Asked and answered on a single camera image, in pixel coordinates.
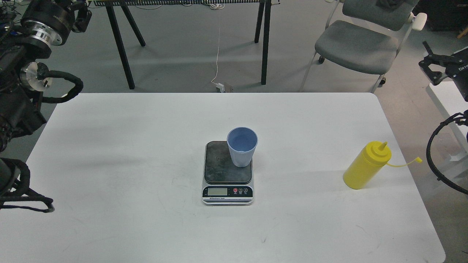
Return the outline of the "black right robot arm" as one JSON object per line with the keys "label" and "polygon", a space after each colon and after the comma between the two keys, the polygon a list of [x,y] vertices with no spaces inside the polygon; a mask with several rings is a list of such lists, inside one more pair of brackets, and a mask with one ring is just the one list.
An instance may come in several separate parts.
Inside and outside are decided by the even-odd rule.
{"label": "black right robot arm", "polygon": [[[427,51],[418,65],[428,77],[432,85],[439,85],[443,79],[451,78],[455,83],[461,96],[468,101],[468,47],[454,52],[452,55],[434,54],[427,41],[422,42]],[[438,65],[445,68],[444,72],[433,71],[430,65]]]}

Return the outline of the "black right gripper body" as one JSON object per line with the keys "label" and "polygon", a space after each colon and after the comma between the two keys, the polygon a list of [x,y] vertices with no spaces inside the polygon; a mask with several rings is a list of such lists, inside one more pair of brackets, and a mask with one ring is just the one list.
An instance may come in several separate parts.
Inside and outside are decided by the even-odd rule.
{"label": "black right gripper body", "polygon": [[447,75],[454,82],[467,82],[468,48],[465,47],[451,54],[457,63],[447,66]]}

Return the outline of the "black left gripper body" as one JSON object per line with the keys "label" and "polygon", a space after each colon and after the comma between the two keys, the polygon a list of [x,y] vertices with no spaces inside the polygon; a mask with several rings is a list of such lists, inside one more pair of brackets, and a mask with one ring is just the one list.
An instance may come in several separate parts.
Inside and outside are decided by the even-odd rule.
{"label": "black left gripper body", "polygon": [[74,3],[73,0],[32,0],[20,24],[24,27],[38,24],[50,28],[57,34],[52,37],[52,45],[63,45],[75,22],[75,12],[71,10]]}

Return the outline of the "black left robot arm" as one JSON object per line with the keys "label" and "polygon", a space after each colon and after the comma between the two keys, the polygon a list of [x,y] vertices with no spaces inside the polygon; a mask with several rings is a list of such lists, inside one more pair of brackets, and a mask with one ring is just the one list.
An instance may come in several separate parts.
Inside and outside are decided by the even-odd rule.
{"label": "black left robot arm", "polygon": [[51,47],[65,44],[71,32],[85,32],[91,17],[85,0],[32,0],[20,23],[1,9],[1,151],[46,123],[42,103],[65,103],[83,90],[79,77],[39,60],[49,58]]}

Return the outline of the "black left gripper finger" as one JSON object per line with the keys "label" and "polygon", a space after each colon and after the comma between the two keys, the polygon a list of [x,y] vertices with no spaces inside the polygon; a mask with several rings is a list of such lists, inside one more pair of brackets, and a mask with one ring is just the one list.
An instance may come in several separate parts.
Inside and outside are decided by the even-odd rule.
{"label": "black left gripper finger", "polygon": [[89,22],[92,17],[92,12],[88,9],[87,4],[72,4],[71,11],[77,11],[75,21],[72,26],[73,32],[86,32]]}

